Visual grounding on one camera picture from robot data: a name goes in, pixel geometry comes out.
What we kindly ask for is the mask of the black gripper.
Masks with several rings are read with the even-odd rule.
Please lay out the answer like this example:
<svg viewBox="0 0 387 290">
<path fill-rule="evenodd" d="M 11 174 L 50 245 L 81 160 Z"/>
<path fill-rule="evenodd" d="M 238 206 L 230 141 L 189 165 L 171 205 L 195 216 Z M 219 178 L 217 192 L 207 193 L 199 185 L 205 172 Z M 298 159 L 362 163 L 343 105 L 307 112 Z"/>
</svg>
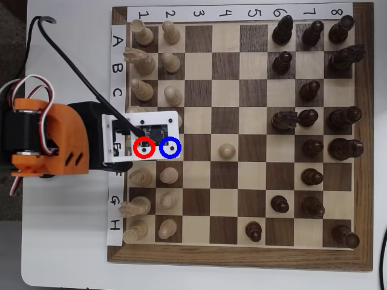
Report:
<svg viewBox="0 0 387 290">
<path fill-rule="evenodd" d="M 89 169 L 108 172 L 127 172 L 130 170 L 133 166 L 131 161 L 103 163 L 102 114 L 105 114 L 105 110 L 102 104 L 85 101 L 71 103 L 68 106 L 79 114 L 85 125 L 89 147 Z"/>
</svg>

